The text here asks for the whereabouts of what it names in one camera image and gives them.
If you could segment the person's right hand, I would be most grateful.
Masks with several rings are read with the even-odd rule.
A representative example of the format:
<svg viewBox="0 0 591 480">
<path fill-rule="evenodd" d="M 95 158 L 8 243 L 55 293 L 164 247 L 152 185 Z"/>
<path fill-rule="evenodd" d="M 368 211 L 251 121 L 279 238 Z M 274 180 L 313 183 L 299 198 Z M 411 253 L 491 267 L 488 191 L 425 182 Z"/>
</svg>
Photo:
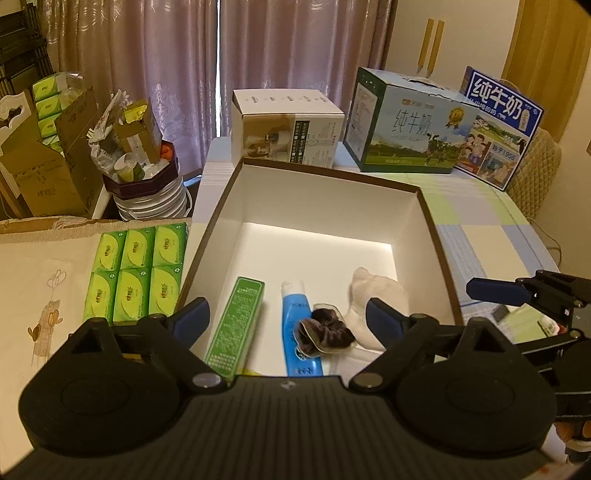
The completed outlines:
<svg viewBox="0 0 591 480">
<path fill-rule="evenodd" d="M 577 440 L 589 441 L 591 439 L 591 421 L 588 420 L 585 423 L 569 423 L 569 422 L 556 422 L 555 428 L 558 437 L 567 443 L 573 438 Z"/>
</svg>

